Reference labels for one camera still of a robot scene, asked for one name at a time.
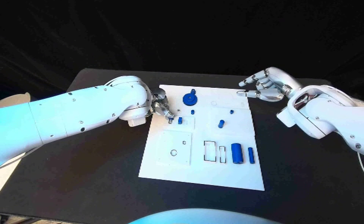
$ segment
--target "black tabletop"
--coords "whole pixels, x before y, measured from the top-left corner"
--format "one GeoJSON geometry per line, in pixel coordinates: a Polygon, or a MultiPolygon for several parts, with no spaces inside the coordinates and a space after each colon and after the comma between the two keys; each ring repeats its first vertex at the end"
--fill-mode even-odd
{"type": "MultiPolygon", "coordinates": [[[[138,76],[149,87],[238,88],[244,79],[85,69],[69,91],[102,85],[121,75],[138,76]]],[[[328,84],[319,79],[299,81],[328,84]]],[[[117,120],[46,144],[23,158],[0,191],[0,212],[79,223],[127,223],[179,208],[237,211],[281,223],[361,219],[364,174],[357,153],[338,134],[318,140],[296,126],[286,128],[276,118],[286,100],[248,102],[266,191],[138,178],[150,118],[137,127],[117,120]]]]}

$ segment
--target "small blue cylinder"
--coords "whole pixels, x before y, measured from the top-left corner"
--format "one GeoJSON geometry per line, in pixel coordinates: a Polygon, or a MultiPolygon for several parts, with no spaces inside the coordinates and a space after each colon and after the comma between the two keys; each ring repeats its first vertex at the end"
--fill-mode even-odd
{"type": "Polygon", "coordinates": [[[250,163],[254,164],[255,161],[254,161],[254,153],[253,153],[253,148],[248,147],[248,160],[250,160],[250,163]]]}
{"type": "Polygon", "coordinates": [[[232,163],[240,165],[242,164],[242,151],[240,144],[231,144],[231,153],[232,153],[232,163]]]}
{"type": "Polygon", "coordinates": [[[219,121],[218,127],[222,128],[224,127],[224,120],[219,121]]]}

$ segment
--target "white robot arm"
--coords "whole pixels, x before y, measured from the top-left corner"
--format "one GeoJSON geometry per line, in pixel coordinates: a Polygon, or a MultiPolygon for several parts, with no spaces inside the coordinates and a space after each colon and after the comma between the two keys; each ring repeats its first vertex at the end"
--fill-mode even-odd
{"type": "Polygon", "coordinates": [[[128,126],[146,123],[151,113],[173,120],[164,91],[149,90],[134,76],[102,86],[0,108],[0,165],[43,144],[97,128],[120,118],[128,126]]]}
{"type": "Polygon", "coordinates": [[[289,98],[287,106],[277,118],[287,127],[294,124],[305,133],[320,139],[332,131],[344,138],[348,146],[364,154],[364,107],[331,86],[303,87],[280,69],[270,67],[248,77],[240,86],[254,82],[257,91],[240,90],[237,94],[266,101],[289,98]]]}

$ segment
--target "black curtain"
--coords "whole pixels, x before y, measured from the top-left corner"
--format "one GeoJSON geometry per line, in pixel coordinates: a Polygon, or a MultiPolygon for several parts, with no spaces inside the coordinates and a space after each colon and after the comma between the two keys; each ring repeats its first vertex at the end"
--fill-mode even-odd
{"type": "Polygon", "coordinates": [[[0,98],[62,93],[82,68],[251,75],[364,98],[364,0],[0,0],[0,98]]]}

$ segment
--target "white cable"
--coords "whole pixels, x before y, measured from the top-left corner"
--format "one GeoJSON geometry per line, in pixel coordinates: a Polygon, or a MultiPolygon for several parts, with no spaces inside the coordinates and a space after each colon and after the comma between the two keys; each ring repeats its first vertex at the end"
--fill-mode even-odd
{"type": "Polygon", "coordinates": [[[14,161],[11,161],[10,163],[7,163],[7,164],[4,164],[3,166],[0,166],[0,169],[3,169],[4,167],[7,167],[10,164],[13,164],[17,160],[20,160],[21,158],[24,158],[30,153],[33,153],[39,148],[42,147],[42,145],[39,146],[39,147],[36,147],[36,148],[33,148],[30,151],[27,151],[26,153],[24,153],[24,155],[20,157],[20,158],[17,158],[14,161]]]}
{"type": "Polygon", "coordinates": [[[362,162],[361,162],[359,152],[358,152],[358,162],[359,162],[359,166],[361,166],[361,169],[362,169],[362,172],[364,172],[364,166],[362,166],[362,162]]]}

